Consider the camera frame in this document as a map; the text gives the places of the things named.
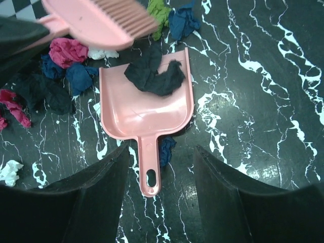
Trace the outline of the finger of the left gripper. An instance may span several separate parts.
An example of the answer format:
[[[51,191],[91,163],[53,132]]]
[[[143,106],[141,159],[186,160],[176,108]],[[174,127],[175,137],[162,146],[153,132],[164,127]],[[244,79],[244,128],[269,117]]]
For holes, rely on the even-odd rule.
[[[44,45],[23,52],[21,50],[49,33],[41,24],[1,17],[1,78],[11,78],[25,67]]]

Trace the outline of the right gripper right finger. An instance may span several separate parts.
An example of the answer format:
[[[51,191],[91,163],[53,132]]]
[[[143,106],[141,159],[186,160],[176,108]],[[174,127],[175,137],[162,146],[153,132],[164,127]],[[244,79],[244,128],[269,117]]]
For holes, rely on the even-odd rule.
[[[195,148],[194,176],[206,242],[323,242],[323,184],[296,190],[253,179]]]

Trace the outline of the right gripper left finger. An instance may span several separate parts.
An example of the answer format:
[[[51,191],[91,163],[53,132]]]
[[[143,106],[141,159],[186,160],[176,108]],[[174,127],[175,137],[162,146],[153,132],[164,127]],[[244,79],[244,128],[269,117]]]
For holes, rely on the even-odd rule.
[[[44,189],[1,186],[1,242],[115,242],[126,145]]]

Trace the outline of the pink hand brush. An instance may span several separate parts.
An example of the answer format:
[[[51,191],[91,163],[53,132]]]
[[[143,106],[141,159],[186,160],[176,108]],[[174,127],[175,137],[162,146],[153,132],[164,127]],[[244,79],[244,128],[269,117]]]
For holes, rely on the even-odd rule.
[[[67,34],[88,47],[124,50],[157,30],[158,22],[137,1],[42,1],[48,15],[38,20],[50,33],[18,52]]]

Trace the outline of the pink dustpan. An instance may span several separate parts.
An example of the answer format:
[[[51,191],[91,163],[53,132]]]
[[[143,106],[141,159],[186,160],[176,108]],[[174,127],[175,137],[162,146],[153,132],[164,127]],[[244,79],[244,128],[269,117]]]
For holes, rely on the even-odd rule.
[[[146,197],[161,189],[158,138],[182,130],[194,112],[188,48],[163,55],[159,71],[173,60],[181,63],[185,79],[164,97],[138,90],[124,75],[126,64],[99,68],[101,126],[114,139],[137,141],[139,184]]]

